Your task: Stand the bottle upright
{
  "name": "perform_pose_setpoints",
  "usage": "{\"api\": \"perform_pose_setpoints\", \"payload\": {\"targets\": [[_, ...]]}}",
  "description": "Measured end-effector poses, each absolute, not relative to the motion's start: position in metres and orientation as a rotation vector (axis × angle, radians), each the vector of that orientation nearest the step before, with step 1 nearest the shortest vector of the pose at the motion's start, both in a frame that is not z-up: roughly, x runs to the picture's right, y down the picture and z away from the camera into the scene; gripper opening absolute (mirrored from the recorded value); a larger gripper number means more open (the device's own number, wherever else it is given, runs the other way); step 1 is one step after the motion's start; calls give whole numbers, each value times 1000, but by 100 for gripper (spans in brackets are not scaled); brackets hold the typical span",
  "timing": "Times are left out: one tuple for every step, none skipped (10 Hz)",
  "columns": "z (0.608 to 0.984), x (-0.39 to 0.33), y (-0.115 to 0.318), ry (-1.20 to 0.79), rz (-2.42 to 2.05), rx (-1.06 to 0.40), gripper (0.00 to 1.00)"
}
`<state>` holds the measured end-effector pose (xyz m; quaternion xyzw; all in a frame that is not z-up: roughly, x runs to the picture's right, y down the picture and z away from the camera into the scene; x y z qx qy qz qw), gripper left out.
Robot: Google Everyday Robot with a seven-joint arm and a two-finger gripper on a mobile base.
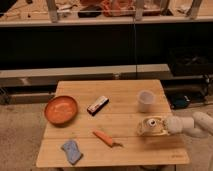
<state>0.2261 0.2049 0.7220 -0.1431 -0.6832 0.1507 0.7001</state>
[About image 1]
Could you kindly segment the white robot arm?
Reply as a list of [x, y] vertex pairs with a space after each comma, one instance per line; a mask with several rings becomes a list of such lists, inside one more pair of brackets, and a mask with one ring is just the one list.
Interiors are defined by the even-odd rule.
[[191, 117], [170, 116], [164, 121], [169, 134], [185, 134], [194, 138], [213, 136], [213, 117], [194, 112]]

